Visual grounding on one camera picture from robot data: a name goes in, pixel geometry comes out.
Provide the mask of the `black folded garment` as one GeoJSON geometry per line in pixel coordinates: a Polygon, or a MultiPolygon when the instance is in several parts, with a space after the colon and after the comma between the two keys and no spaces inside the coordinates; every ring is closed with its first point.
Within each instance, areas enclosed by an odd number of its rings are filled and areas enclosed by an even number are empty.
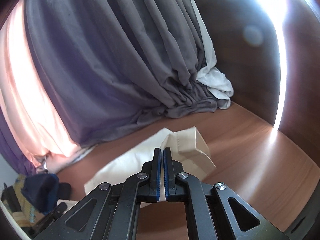
{"type": "Polygon", "coordinates": [[[70,200],[72,187],[69,183],[60,183],[57,191],[58,200],[70,200]]]}

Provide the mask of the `pink sheer curtain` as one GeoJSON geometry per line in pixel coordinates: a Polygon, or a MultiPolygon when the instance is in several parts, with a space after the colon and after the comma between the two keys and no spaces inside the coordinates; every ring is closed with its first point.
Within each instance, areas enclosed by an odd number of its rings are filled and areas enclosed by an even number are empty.
{"type": "Polygon", "coordinates": [[[20,0],[1,28],[1,109],[14,142],[31,163],[57,173],[80,153],[40,81],[20,0]]]}

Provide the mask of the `cream pants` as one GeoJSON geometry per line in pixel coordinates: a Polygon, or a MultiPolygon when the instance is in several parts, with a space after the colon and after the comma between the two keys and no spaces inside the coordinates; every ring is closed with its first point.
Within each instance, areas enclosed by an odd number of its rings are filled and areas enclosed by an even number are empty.
{"type": "Polygon", "coordinates": [[[211,159],[211,153],[204,138],[196,127],[178,132],[167,128],[131,148],[100,169],[85,185],[85,194],[89,194],[101,183],[117,185],[125,182],[130,176],[142,170],[144,163],[153,159],[154,149],[170,148],[172,159],[179,161],[185,172],[204,180],[216,166],[211,159]]]}

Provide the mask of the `navy blue folded garment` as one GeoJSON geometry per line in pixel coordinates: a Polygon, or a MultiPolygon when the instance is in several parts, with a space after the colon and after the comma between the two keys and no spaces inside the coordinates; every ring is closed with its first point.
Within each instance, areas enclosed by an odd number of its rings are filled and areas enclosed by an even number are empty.
{"type": "Polygon", "coordinates": [[[58,190],[57,175],[43,173],[26,177],[21,193],[37,211],[46,215],[56,207],[58,190]]]}

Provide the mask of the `grey purple curtain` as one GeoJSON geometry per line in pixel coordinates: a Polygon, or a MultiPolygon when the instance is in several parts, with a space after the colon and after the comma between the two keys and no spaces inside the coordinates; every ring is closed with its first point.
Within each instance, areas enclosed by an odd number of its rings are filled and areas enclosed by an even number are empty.
{"type": "MultiPolygon", "coordinates": [[[[206,58],[191,0],[24,0],[24,20],[35,69],[77,155],[160,118],[218,108],[197,81],[206,58]]],[[[1,154],[18,173],[37,168],[2,109],[1,154]]]]}

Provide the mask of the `white curtain lining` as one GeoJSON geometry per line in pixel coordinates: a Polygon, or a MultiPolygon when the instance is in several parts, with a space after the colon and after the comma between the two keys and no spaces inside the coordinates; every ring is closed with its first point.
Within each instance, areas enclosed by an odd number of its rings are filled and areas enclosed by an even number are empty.
{"type": "Polygon", "coordinates": [[[231,97],[234,94],[234,89],[225,74],[216,68],[217,59],[212,39],[210,38],[195,1],[191,0],[191,4],[199,24],[206,58],[206,65],[197,73],[197,81],[205,85],[209,92],[218,99],[217,106],[220,109],[228,109],[231,106],[231,97]]]}

